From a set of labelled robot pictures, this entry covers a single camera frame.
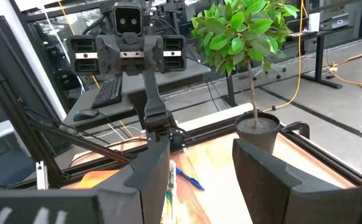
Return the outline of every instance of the soil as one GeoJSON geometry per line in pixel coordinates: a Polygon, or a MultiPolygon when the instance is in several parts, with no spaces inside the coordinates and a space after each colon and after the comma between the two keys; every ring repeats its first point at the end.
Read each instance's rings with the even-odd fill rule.
{"type": "Polygon", "coordinates": [[[244,133],[263,134],[268,133],[278,126],[278,124],[268,118],[258,118],[258,128],[254,128],[254,118],[244,119],[236,125],[236,128],[244,133]]]}

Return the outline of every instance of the table surface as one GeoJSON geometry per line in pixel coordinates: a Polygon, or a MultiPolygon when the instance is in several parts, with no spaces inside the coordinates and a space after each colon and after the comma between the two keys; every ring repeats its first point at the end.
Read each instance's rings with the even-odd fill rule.
{"type": "MultiPolygon", "coordinates": [[[[251,104],[246,103],[187,121],[179,126],[188,131],[237,116],[250,109],[251,104]]],[[[185,179],[177,177],[177,223],[252,223],[234,171],[232,160],[234,138],[238,138],[236,133],[189,147],[186,153],[176,152],[171,155],[177,167],[198,179],[206,190],[201,192],[185,179]]],[[[143,144],[145,142],[128,142],[117,146],[116,149],[124,151],[143,144]]],[[[102,157],[96,153],[86,153],[77,154],[74,159],[79,159],[75,160],[72,166],[102,157]]],[[[341,188],[354,187],[341,175],[281,134],[278,134],[273,155],[333,185],[341,188]]],[[[77,185],[76,183],[66,188],[74,189],[77,185]]]]}
{"type": "MultiPolygon", "coordinates": [[[[202,75],[204,73],[210,72],[210,68],[201,65],[193,60],[187,59],[187,69],[182,72],[169,72],[169,73],[156,73],[156,82],[159,86],[166,85],[169,83],[175,83],[177,81],[194,77],[197,75],[202,75]]],[[[115,103],[113,105],[105,106],[99,108],[99,111],[105,114],[107,117],[111,117],[117,114],[125,113],[134,109],[132,103],[129,101],[128,94],[145,91],[144,78],[142,75],[128,76],[123,74],[122,80],[122,101],[120,103],[115,103]]],[[[99,115],[95,118],[86,119],[83,121],[73,121],[77,111],[90,109],[91,105],[94,102],[95,96],[100,92],[100,89],[88,90],[83,93],[75,105],[71,108],[67,117],[63,120],[64,124],[67,124],[72,127],[78,127],[88,123],[94,123],[105,119],[102,115],[99,115]]]]}

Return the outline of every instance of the plant stem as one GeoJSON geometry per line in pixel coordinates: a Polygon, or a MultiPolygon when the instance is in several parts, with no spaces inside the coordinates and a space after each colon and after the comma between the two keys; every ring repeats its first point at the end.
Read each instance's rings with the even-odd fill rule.
{"type": "Polygon", "coordinates": [[[250,91],[251,91],[251,104],[253,105],[253,115],[254,115],[254,128],[258,128],[258,114],[257,114],[257,106],[256,106],[256,94],[254,92],[254,83],[253,83],[253,72],[251,71],[250,59],[247,61],[248,63],[248,72],[249,72],[249,82],[250,82],[250,91]]]}

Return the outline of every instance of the wooden table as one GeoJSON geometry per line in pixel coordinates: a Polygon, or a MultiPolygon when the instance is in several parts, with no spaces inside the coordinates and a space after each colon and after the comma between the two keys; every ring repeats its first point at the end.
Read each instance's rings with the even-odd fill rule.
{"type": "MultiPolygon", "coordinates": [[[[188,130],[244,113],[251,105],[240,105],[202,118],[179,124],[188,130]]],[[[248,209],[239,188],[232,160],[235,133],[207,141],[171,155],[177,167],[195,177],[205,191],[199,191],[185,179],[177,177],[177,223],[251,223],[248,209]]],[[[130,149],[144,142],[130,142],[118,150],[130,149]]],[[[352,183],[322,164],[300,147],[278,134],[274,156],[311,175],[341,188],[354,187],[352,183]]],[[[73,165],[101,157],[89,154],[73,165]]]]}

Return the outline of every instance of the computer mouse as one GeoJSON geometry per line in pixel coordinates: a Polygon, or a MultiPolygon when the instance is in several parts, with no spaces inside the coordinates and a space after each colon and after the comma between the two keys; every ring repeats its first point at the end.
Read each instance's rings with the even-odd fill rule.
{"type": "Polygon", "coordinates": [[[94,109],[85,109],[77,111],[75,116],[73,117],[73,121],[83,121],[86,119],[91,119],[97,116],[99,113],[100,113],[99,110],[94,110],[94,109]]]}

